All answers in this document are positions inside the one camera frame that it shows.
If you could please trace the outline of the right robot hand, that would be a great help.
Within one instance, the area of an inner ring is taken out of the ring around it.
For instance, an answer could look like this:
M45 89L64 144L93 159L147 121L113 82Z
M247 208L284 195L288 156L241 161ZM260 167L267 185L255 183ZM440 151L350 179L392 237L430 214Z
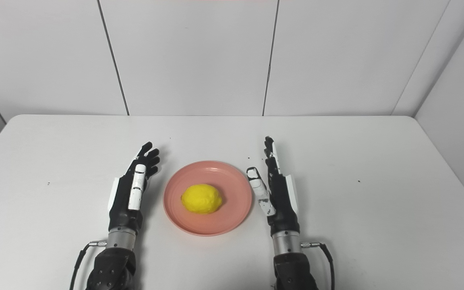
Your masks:
M273 138L267 136L264 144L268 183L265 184L256 167L249 167L246 175L251 189L267 217L271 235L286 231L300 233L298 202L292 177L282 174Z

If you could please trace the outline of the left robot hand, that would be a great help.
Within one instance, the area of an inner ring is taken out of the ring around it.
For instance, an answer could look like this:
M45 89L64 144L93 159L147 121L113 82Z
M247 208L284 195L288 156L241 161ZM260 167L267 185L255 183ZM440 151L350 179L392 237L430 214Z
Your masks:
M143 226L142 198L149 178L159 168L160 151L151 142L145 143L123 176L113 185L108 230L127 228L138 233Z

